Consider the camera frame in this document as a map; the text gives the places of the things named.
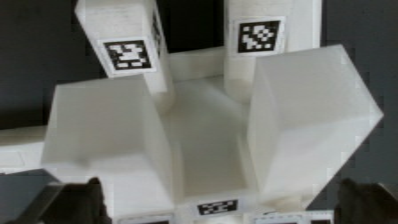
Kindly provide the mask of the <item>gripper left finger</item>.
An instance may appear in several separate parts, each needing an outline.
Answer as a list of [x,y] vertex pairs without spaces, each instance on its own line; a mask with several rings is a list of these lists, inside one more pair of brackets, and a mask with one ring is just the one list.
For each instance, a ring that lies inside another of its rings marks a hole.
[[11,224],[110,224],[99,178],[50,184]]

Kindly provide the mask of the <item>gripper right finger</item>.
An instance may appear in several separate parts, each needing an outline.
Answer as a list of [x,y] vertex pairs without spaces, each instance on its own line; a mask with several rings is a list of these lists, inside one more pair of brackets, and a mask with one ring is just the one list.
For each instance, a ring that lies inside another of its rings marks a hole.
[[398,185],[341,181],[334,224],[398,224]]

